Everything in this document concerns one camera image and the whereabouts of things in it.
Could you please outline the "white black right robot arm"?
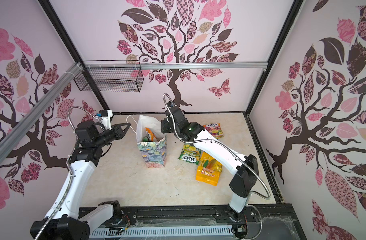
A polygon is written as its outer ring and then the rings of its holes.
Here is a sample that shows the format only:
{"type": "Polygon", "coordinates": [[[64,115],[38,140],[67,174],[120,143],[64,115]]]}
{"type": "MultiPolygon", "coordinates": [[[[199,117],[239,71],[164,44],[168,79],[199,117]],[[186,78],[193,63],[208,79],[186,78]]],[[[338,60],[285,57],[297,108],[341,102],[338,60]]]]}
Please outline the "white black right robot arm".
{"type": "Polygon", "coordinates": [[[259,179],[257,159],[253,155],[239,154],[213,137],[205,128],[189,122],[183,111],[173,102],[166,103],[166,119],[162,120],[162,133],[173,133],[181,142],[190,144],[209,154],[232,175],[229,184],[233,196],[228,204],[229,215],[235,221],[241,218],[251,189],[259,179]]]}

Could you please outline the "floral white paper bag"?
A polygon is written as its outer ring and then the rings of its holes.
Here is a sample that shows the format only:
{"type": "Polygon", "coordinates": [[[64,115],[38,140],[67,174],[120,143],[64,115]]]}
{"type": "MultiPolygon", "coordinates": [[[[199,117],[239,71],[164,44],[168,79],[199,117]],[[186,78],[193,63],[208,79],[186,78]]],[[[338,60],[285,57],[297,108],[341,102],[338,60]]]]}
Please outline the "floral white paper bag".
{"type": "Polygon", "coordinates": [[[131,129],[147,168],[163,168],[166,165],[167,135],[162,133],[161,122],[145,115],[139,115],[137,121],[133,116],[127,116],[126,122],[136,124],[131,129]]]}

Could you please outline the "light green Fox's candy packet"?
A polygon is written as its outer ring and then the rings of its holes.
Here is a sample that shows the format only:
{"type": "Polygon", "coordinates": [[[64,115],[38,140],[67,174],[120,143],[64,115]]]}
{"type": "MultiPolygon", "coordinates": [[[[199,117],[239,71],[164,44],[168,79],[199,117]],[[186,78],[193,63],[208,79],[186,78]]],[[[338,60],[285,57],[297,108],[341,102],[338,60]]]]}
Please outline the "light green Fox's candy packet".
{"type": "Polygon", "coordinates": [[[189,144],[184,144],[178,159],[187,163],[198,165],[201,155],[202,151],[200,149],[197,149],[196,147],[189,144]]]}

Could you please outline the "orange red Fox's candy packet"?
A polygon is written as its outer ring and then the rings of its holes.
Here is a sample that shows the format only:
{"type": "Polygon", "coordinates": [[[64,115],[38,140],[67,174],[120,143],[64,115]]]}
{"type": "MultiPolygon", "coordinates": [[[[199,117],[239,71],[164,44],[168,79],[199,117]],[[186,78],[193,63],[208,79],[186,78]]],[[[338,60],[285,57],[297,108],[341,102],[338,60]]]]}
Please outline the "orange red Fox's candy packet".
{"type": "Polygon", "coordinates": [[[149,128],[145,128],[146,131],[146,137],[148,137],[149,142],[157,142],[157,137],[156,135],[153,133],[153,131],[149,128]]]}

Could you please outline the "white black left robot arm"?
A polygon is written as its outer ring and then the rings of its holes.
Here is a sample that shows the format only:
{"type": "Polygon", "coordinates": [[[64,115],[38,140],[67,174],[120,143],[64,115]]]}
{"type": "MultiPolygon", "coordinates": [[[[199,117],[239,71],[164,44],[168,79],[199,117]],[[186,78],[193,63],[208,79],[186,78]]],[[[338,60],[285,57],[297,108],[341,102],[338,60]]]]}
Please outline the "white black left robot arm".
{"type": "Polygon", "coordinates": [[[79,215],[87,183],[96,170],[103,147],[121,140],[130,129],[129,123],[105,127],[86,121],[75,129],[77,136],[73,153],[66,160],[68,175],[56,201],[41,221],[32,224],[30,234],[36,240],[87,240],[90,233],[104,222],[124,213],[118,201],[103,202],[83,217],[79,215]]]}

